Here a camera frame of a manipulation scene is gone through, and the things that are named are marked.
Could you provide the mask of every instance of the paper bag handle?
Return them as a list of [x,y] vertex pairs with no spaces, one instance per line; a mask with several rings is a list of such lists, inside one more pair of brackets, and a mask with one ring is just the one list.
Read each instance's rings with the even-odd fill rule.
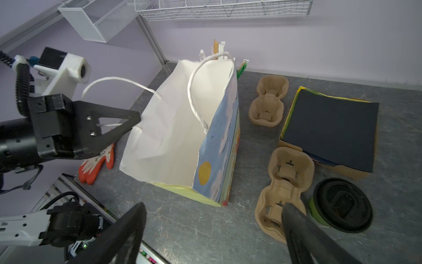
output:
[[187,83],[187,97],[189,99],[189,103],[190,103],[190,108],[192,109],[193,114],[196,116],[196,118],[199,120],[199,122],[201,122],[202,127],[204,128],[204,133],[207,134],[208,133],[208,124],[205,122],[205,120],[201,117],[201,115],[199,114],[199,112],[196,110],[195,105],[193,104],[193,100],[192,100],[192,81],[193,81],[193,77],[195,77],[195,74],[198,72],[199,68],[201,68],[202,65],[204,65],[207,61],[210,60],[214,60],[220,56],[227,56],[229,57],[232,62],[233,62],[233,67],[232,67],[232,71],[230,73],[229,79],[227,81],[227,84],[225,87],[227,87],[228,83],[230,82],[233,73],[235,72],[235,60],[232,58],[232,56],[230,55],[230,53],[228,52],[220,52],[220,53],[216,53],[214,55],[208,56],[205,59],[203,59],[201,61],[201,63],[198,65],[198,67],[192,72],[192,74],[190,75],[189,81]]
[[94,84],[96,84],[97,82],[102,82],[102,81],[107,81],[107,80],[119,80],[119,81],[125,81],[125,82],[130,82],[131,84],[134,84],[138,87],[141,87],[142,89],[145,89],[147,91],[150,91],[151,93],[155,94],[159,99],[161,99],[161,95],[159,93],[157,93],[156,91],[149,89],[145,86],[143,86],[142,84],[139,84],[137,82],[134,82],[132,80],[129,79],[125,79],[125,78],[120,78],[120,77],[104,77],[98,80],[93,81],[92,83],[90,83],[82,92],[82,96],[81,96],[81,101],[84,100],[85,95],[87,94],[88,90],[91,88],[91,86],[93,86]]

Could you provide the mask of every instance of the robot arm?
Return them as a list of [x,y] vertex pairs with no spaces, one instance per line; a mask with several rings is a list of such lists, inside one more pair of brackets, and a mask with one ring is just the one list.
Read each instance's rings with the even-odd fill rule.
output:
[[[39,60],[3,53],[0,60],[16,72],[16,103],[26,117],[0,122],[0,182],[3,173],[27,171],[45,161],[95,157],[141,120],[136,111],[70,99],[91,74],[80,56],[47,47]],[[31,65],[44,80],[32,77]],[[127,121],[102,134],[101,117]]]

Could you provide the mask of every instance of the green cup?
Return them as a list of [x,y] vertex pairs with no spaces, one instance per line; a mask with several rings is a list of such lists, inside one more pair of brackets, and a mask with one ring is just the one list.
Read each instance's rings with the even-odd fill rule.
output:
[[322,217],[321,215],[318,213],[317,208],[315,207],[315,203],[314,203],[314,197],[312,196],[309,199],[308,202],[308,211],[309,214],[311,215],[311,217],[318,223],[324,225],[324,226],[330,226]]

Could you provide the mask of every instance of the black notebook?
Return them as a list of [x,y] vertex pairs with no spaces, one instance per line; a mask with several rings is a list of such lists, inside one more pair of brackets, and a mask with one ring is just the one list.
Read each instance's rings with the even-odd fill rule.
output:
[[300,87],[280,139],[301,147],[315,161],[372,172],[378,107]]

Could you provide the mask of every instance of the cardboard cup holder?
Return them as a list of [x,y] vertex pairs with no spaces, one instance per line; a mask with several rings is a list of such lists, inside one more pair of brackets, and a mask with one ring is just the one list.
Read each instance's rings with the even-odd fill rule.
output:
[[289,89],[289,80],[280,75],[265,75],[257,85],[258,98],[249,108],[249,120],[256,125],[274,127],[283,119],[284,98]]
[[256,125],[273,127],[283,119],[284,104],[275,95],[260,95],[252,101],[249,119]]
[[255,208],[255,219],[266,234],[286,243],[281,222],[283,206],[292,203],[306,215],[300,194],[311,186],[314,170],[312,159],[301,151],[289,147],[273,151],[268,165],[271,184],[261,191]]
[[265,75],[262,77],[257,85],[257,94],[266,95],[273,94],[279,100],[286,97],[289,89],[289,80],[280,75]]

